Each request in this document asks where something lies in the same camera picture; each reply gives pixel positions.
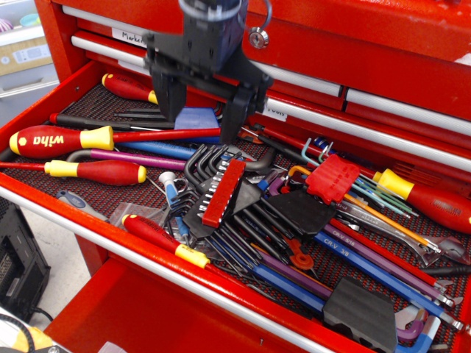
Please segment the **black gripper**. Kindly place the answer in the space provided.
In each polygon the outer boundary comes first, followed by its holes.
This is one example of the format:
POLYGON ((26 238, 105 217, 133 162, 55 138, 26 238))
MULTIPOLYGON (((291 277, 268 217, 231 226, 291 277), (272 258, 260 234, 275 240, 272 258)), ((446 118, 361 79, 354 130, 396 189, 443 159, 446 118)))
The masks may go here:
POLYGON ((247 1, 180 1, 183 33, 147 32, 146 67, 161 114, 174 122, 183 110, 187 85, 227 99, 219 141, 231 144, 247 118, 263 112, 272 78, 242 50, 247 1), (238 82, 235 88, 220 81, 238 82))

